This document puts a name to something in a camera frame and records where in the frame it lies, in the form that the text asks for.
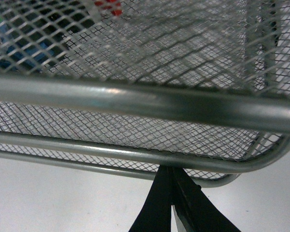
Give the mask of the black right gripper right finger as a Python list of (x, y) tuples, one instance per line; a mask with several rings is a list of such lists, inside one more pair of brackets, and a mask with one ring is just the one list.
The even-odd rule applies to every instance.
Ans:
[(188, 232), (238, 232), (181, 168), (170, 168), (176, 213)]

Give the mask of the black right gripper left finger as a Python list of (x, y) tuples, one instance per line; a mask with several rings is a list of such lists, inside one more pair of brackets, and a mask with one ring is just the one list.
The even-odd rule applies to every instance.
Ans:
[(131, 232), (171, 231), (171, 183), (168, 168), (160, 166)]

